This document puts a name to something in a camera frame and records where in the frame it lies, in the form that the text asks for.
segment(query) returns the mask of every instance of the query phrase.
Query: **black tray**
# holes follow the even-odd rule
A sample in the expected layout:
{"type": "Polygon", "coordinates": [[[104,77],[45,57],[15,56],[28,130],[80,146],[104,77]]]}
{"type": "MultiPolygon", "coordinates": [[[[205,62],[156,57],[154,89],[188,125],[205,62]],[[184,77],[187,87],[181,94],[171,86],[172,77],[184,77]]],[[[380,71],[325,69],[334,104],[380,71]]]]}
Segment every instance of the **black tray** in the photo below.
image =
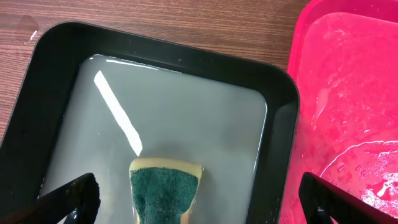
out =
{"type": "Polygon", "coordinates": [[[268,63],[80,22],[56,25],[36,43],[0,146],[0,216],[39,195],[79,65],[93,54],[259,91],[268,111],[246,223],[278,221],[299,112],[292,79],[268,63]]]}

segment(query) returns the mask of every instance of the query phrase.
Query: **wood grain surface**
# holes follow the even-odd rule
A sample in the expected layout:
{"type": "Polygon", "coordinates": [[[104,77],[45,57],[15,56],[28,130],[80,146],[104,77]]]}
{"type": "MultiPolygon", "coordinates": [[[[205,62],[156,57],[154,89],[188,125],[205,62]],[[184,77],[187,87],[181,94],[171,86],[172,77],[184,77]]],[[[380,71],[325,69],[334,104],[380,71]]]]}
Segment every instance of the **wood grain surface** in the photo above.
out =
{"type": "Polygon", "coordinates": [[[0,0],[0,138],[40,35],[85,21],[283,69],[309,0],[0,0]]]}

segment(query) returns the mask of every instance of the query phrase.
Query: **pink tub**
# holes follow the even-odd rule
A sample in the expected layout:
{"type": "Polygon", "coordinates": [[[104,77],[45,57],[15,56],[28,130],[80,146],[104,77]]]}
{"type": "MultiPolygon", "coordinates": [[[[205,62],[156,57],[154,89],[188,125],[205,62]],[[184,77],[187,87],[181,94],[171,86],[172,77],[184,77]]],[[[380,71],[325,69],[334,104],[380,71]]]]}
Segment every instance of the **pink tub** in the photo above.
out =
{"type": "Polygon", "coordinates": [[[287,72],[301,98],[281,223],[305,223],[310,171],[398,217],[398,1],[314,0],[287,72]]]}

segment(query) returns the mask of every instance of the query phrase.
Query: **sponge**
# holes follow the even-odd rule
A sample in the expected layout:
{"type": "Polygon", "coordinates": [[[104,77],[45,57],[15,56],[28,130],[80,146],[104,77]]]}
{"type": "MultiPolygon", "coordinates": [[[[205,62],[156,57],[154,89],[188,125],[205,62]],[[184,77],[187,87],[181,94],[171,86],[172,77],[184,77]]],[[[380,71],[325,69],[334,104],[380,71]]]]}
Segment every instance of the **sponge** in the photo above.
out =
{"type": "Polygon", "coordinates": [[[187,224],[203,167],[176,159],[140,158],[130,165],[139,224],[187,224]]]}

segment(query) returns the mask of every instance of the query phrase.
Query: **white liquid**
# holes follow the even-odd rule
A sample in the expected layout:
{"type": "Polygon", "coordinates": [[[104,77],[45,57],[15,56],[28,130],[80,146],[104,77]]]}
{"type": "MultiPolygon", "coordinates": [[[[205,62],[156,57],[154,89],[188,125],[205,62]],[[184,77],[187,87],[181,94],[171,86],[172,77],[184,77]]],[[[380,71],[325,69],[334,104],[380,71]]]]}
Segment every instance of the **white liquid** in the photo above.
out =
{"type": "Polygon", "coordinates": [[[94,55],[81,65],[42,195],[92,172],[96,223],[135,223],[131,161],[183,159],[205,168],[190,223],[244,223],[265,116],[254,90],[94,55]]]}

